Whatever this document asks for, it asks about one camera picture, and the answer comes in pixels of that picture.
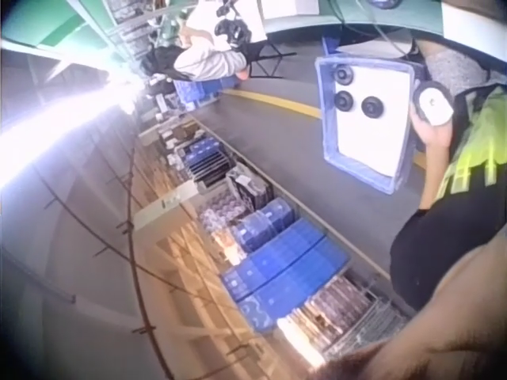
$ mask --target yellow floor line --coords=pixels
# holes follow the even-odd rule
[[[297,101],[290,101],[287,99],[283,99],[281,97],[273,97],[271,95],[265,95],[263,93],[244,91],[242,89],[228,89],[224,91],[224,93],[234,95],[235,97],[243,97],[245,99],[250,99],[252,101],[260,101],[268,105],[275,105],[276,107],[285,108],[289,111],[298,112],[302,115],[314,117],[315,119],[321,118],[321,112],[319,108],[312,107],[311,105],[308,104],[299,103]],[[414,155],[414,164],[419,166],[420,168],[426,169],[425,154],[421,152],[416,152],[416,154]]]
[[[305,210],[309,216],[311,216],[313,219],[317,220],[326,230],[331,232],[336,238],[338,238],[339,241],[341,241],[344,245],[349,247],[350,250],[352,250],[357,256],[361,257],[366,263],[368,263],[373,269],[375,269],[382,277],[385,279],[388,279],[391,281],[391,277],[389,276],[389,273],[387,273],[385,270],[383,270],[371,257],[369,257],[366,253],[361,251],[359,248],[357,248],[349,239],[347,239],[345,236],[340,234],[338,231],[336,231],[328,222],[326,222],[324,219],[322,219],[320,216],[315,214],[309,207],[307,207],[303,202],[298,200],[295,196],[293,196],[290,192],[284,189],[278,182],[276,182],[274,179],[272,179],[269,175],[267,175],[263,170],[261,170],[258,166],[256,166],[252,161],[250,161],[247,157],[245,157],[244,154],[238,152],[232,145],[230,145],[228,142],[224,141],[220,138],[214,131],[206,127],[205,124],[201,123],[198,119],[196,119],[193,116],[192,117],[197,124],[199,124],[203,130],[205,130],[210,135],[217,138],[219,141],[221,141],[229,150],[236,153],[239,157],[243,157],[243,159],[249,164],[250,167],[254,168],[255,171],[257,171],[259,174],[261,174],[266,180],[271,182],[276,188],[280,189],[292,202],[296,203],[301,207],[301,209]]]

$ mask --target person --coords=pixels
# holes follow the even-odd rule
[[[467,55],[417,42],[455,114],[425,144],[418,210],[391,248],[394,289],[418,311],[396,336],[330,361],[310,380],[507,378],[507,88]]]
[[[390,270],[395,291],[420,310],[445,273],[506,224],[507,87],[467,55],[417,44],[432,78],[455,98],[452,120],[440,127],[410,110],[425,144],[425,184],[393,242]]]
[[[308,380],[505,380],[507,229],[445,276],[389,340],[332,360]]]
[[[248,78],[247,67],[255,59],[259,44],[246,44],[241,51],[218,51],[213,44],[211,33],[182,26],[182,44],[153,47],[143,57],[141,67],[149,76],[165,74],[168,77],[187,82],[201,82],[236,75],[242,80]]]

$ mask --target bright light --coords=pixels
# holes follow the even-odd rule
[[[326,363],[320,352],[318,352],[308,340],[303,331],[291,321],[289,317],[276,321],[278,328],[285,335],[285,338],[292,347],[306,360],[313,368],[319,368]]]
[[[136,92],[133,85],[108,85],[96,92],[68,97],[0,134],[0,189],[64,135],[114,105],[128,99],[132,102]]]

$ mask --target gray floor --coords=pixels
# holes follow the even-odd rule
[[[420,169],[387,196],[324,161],[320,120],[232,96],[194,116],[388,271],[391,243],[417,208]]]

